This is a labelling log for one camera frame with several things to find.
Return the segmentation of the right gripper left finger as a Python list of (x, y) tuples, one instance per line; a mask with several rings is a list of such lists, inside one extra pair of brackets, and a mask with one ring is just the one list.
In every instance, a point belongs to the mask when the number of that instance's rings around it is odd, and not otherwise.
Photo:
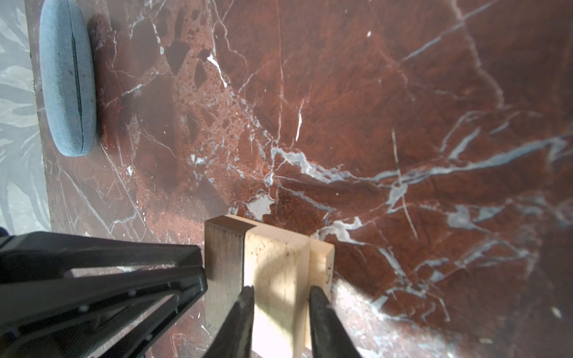
[(255, 315), (255, 290), (244, 286), (203, 358), (249, 358)]

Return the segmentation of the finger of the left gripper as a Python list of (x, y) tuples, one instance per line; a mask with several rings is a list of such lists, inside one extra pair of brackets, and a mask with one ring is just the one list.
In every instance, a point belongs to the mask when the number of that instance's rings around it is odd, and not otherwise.
[(141, 357), (207, 292), (201, 267), (1, 285), (2, 357)]
[(201, 249), (37, 231), (1, 238), (1, 282), (60, 279), (72, 269), (173, 264), (201, 266)]

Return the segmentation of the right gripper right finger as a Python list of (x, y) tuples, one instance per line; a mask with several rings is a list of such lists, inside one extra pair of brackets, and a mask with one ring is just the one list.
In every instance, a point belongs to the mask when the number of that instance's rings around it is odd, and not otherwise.
[(310, 336), (314, 358), (361, 358), (325, 292), (310, 288)]

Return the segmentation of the light wood block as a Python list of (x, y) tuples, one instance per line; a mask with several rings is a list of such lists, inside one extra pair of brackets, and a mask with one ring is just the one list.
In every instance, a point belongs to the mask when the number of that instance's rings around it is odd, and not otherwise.
[(254, 288), (252, 350), (261, 357), (300, 357), (307, 313), (310, 238), (271, 225), (247, 231), (244, 284)]
[(308, 286), (320, 287), (331, 300), (334, 274), (335, 246), (317, 239), (310, 239)]

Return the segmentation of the dark brown wood block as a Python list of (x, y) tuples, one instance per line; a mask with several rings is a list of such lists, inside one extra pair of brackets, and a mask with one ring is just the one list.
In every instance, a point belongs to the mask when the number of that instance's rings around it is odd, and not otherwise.
[(214, 336), (243, 289), (245, 238), (253, 227), (232, 216), (218, 216), (204, 224), (204, 312), (206, 326)]

